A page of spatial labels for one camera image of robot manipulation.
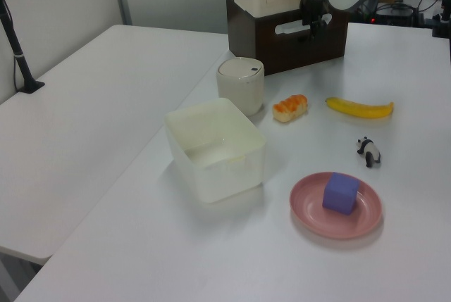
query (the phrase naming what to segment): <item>translucent plastic container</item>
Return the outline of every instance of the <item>translucent plastic container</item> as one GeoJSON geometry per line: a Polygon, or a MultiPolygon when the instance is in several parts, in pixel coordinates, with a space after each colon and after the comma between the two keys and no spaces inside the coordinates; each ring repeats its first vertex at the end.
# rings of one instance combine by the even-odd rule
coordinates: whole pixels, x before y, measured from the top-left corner
{"type": "Polygon", "coordinates": [[[164,125],[175,163],[201,201],[212,203],[262,182],[266,140],[230,100],[168,113],[164,125]]]}

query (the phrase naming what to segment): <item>panda figurine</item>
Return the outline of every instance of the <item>panda figurine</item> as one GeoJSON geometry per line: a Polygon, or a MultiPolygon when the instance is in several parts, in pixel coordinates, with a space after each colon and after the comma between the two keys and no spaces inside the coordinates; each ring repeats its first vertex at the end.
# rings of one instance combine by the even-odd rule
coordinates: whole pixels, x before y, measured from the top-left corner
{"type": "Polygon", "coordinates": [[[364,137],[363,139],[357,140],[357,146],[359,147],[357,153],[365,155],[366,166],[368,168],[373,167],[374,163],[381,163],[381,154],[370,139],[364,137]]]}

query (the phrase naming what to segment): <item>toy banana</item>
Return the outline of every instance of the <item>toy banana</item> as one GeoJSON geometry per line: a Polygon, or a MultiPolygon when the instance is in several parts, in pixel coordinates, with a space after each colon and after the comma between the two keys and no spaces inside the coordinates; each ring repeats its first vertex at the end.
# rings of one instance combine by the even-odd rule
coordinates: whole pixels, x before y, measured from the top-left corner
{"type": "Polygon", "coordinates": [[[326,99],[327,106],[341,113],[354,115],[360,118],[382,118],[393,112],[393,102],[388,105],[365,105],[353,101],[330,97],[326,99]]]}

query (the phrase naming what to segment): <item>purple cube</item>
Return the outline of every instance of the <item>purple cube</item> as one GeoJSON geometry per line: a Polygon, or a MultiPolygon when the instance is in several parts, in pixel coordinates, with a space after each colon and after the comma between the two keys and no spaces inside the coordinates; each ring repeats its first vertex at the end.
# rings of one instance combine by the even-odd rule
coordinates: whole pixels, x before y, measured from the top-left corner
{"type": "Polygon", "coordinates": [[[323,207],[349,215],[354,207],[360,181],[340,173],[332,173],[324,189],[323,207]]]}

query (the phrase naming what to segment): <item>bread roll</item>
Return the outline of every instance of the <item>bread roll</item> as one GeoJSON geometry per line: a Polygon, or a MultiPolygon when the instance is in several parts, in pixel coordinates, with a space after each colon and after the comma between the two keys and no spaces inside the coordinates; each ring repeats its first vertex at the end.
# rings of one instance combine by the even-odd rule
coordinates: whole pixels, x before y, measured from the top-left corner
{"type": "Polygon", "coordinates": [[[302,94],[296,94],[273,105],[273,116],[280,122],[288,122],[299,117],[306,110],[307,98],[302,94]]]}

